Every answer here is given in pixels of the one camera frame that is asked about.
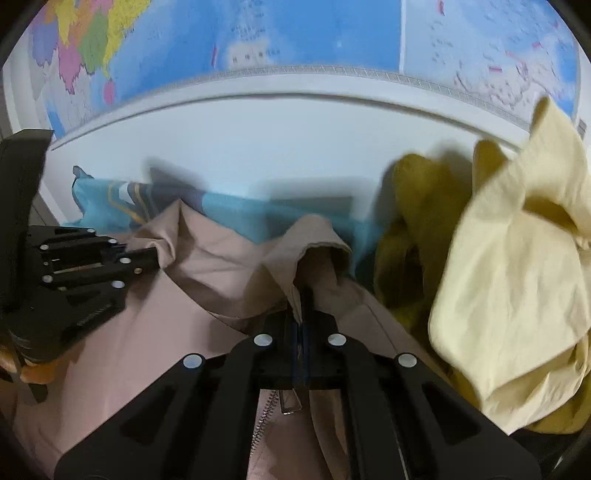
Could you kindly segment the person's left hand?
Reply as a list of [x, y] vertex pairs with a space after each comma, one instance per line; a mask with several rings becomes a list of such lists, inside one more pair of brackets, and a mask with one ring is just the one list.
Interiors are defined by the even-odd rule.
[[9, 348], [2, 345], [0, 352], [1, 379], [7, 382], [12, 380], [12, 374], [16, 374], [18, 378], [26, 384], [49, 385], [58, 378], [58, 375], [66, 365], [66, 361], [62, 358], [42, 364], [33, 364], [26, 361], [20, 366], [18, 372], [15, 358], [9, 351]]

